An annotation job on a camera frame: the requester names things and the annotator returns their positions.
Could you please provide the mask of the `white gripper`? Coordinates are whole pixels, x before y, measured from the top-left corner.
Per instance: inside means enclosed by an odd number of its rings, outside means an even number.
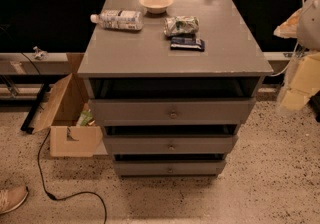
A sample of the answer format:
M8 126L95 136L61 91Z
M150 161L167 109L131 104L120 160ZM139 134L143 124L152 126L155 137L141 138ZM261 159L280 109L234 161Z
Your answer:
M297 37L302 9L295 11L277 26L273 34L288 39ZM301 110L320 91L320 52L311 51L302 58L294 57L285 75L284 87L279 93L279 106L289 111Z

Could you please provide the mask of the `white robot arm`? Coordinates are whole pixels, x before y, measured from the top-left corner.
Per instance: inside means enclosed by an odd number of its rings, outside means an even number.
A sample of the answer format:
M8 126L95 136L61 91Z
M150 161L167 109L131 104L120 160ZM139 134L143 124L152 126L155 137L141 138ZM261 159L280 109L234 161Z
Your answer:
M320 91L320 0L306 0L300 9L274 30L280 38L296 38L308 53L289 61L285 84L278 96L279 107L301 110Z

